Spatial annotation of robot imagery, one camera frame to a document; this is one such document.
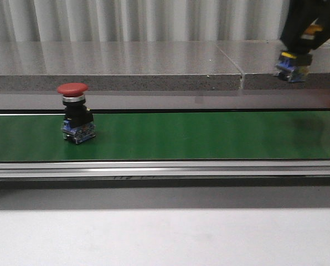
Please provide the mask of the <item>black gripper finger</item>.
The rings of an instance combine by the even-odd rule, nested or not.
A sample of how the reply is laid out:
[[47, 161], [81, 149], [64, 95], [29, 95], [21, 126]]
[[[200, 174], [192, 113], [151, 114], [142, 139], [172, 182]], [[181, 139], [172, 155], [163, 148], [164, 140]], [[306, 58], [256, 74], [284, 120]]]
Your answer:
[[287, 50], [296, 54], [307, 54], [312, 49], [312, 40], [301, 38], [304, 31], [318, 17], [319, 1], [291, 0], [287, 19], [280, 36]]
[[316, 4], [317, 15], [314, 18], [316, 24], [322, 27], [322, 31], [315, 35], [310, 49], [317, 49], [323, 43], [330, 39], [330, 1], [317, 1]]

